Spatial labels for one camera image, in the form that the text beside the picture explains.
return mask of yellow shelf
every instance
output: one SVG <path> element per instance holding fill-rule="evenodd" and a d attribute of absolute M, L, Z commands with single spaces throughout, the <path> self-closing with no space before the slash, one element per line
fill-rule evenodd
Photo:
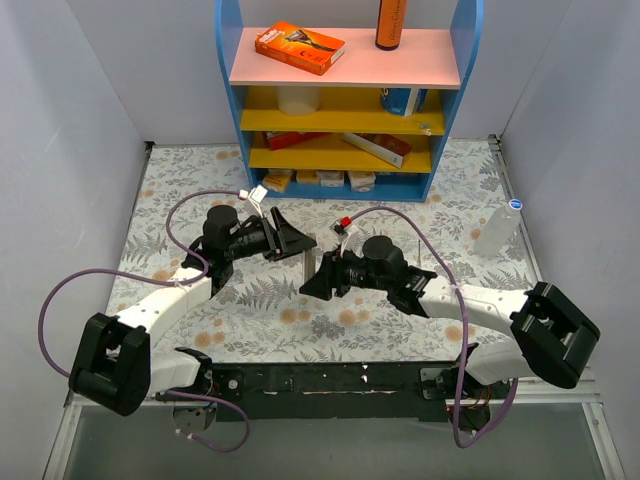
<path fill-rule="evenodd" d="M 278 110 L 275 87 L 253 86 L 240 122 L 242 130 L 292 132 L 358 132 L 444 135 L 438 90 L 429 90 L 422 111 L 403 118 L 380 106 L 379 88 L 325 87 L 317 112 L 290 116 Z"/>
<path fill-rule="evenodd" d="M 339 133 L 323 135 L 287 148 L 271 151 L 262 133 L 256 133 L 249 156 L 252 168 L 292 168 L 295 170 L 360 170 L 374 172 L 431 172 L 429 137 L 404 136 L 399 138 L 411 143 L 413 151 L 402 168 L 380 160 L 340 139 Z"/>

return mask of gray wall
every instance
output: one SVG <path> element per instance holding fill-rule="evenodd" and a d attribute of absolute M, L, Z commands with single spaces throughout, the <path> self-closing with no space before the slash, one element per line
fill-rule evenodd
<path fill-rule="evenodd" d="M 236 142 L 216 60 L 214 0 L 67 0 L 144 140 Z M 501 133 L 570 0 L 486 0 L 453 134 Z M 406 26 L 448 28 L 455 0 L 409 2 Z M 245 24 L 374 27 L 378 0 L 240 0 Z"/>
<path fill-rule="evenodd" d="M 62 277 L 116 266 L 144 161 L 136 133 L 64 0 L 0 0 L 0 477 L 40 478 L 66 380 L 36 340 Z M 54 301 L 47 338 L 71 367 L 112 279 Z"/>
<path fill-rule="evenodd" d="M 574 0 L 504 135 L 544 277 L 601 328 L 592 365 L 640 478 L 640 3 Z"/>

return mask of floral mat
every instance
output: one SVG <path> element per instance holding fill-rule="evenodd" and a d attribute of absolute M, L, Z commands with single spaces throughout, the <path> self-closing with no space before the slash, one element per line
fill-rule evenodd
<path fill-rule="evenodd" d="M 189 193 L 213 188 L 247 188 L 240 151 L 235 146 L 156 147 L 136 204 L 120 269 L 168 279 L 182 261 L 182 251 L 164 230 L 169 209 Z M 465 283 L 501 289 L 531 286 L 522 239 L 514 235 L 501 255 L 485 260 L 473 253 L 473 240 L 505 193 L 486 142 L 450 141 L 424 203 L 390 203 L 423 229 L 436 250 Z M 176 214 L 173 231 L 184 243 L 201 233 L 207 210 L 242 202 L 228 196 L 196 198 Z M 317 235 L 322 251 L 336 244 L 329 226 L 380 202 L 272 199 L 285 218 L 305 233 Z M 365 236 L 385 234 L 411 264 L 442 269 L 413 230 L 397 216 L 373 212 L 358 220 Z M 298 294 L 302 263 L 293 257 L 268 263 L 261 257 L 234 264 L 226 287 L 191 311 L 167 332 L 154 353 L 188 346 L 216 362 L 449 360 L 460 349 L 461 324 L 398 312 L 385 294 L 354 288 L 330 302 Z M 114 314 L 148 295 L 154 286 L 117 278 L 108 311 Z M 495 341 L 499 335 L 471 328 L 471 340 Z"/>

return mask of orange box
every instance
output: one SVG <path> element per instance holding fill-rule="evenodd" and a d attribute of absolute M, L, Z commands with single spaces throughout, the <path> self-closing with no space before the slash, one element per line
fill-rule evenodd
<path fill-rule="evenodd" d="M 344 41 L 287 22 L 278 22 L 258 35 L 256 52 L 323 75 L 344 53 Z"/>

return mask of blue shelf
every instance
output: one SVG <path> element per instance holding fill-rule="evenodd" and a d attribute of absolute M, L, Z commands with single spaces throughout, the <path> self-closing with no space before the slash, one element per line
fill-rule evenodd
<path fill-rule="evenodd" d="M 440 91 L 445 133 L 441 136 L 434 135 L 429 139 L 432 159 L 431 174 L 421 174 L 418 177 L 406 178 L 401 176 L 380 176 L 375 189 L 366 193 L 352 192 L 348 184 L 342 188 L 291 184 L 286 193 L 272 195 L 341 200 L 423 201 L 429 192 L 447 139 L 451 133 L 458 107 L 473 71 L 482 36 L 483 17 L 484 0 L 458 0 L 449 31 L 461 84 L 458 90 Z M 248 87 L 232 86 L 229 82 L 242 30 L 243 22 L 238 0 L 216 0 L 215 31 L 218 62 L 220 63 L 220 71 L 229 100 L 234 127 L 238 135 L 247 177 L 251 186 L 255 186 L 262 179 L 264 173 L 260 169 L 254 169 L 249 166 L 253 132 L 243 131 L 240 127 Z M 357 125 L 354 125 L 354 131 L 357 131 Z"/>

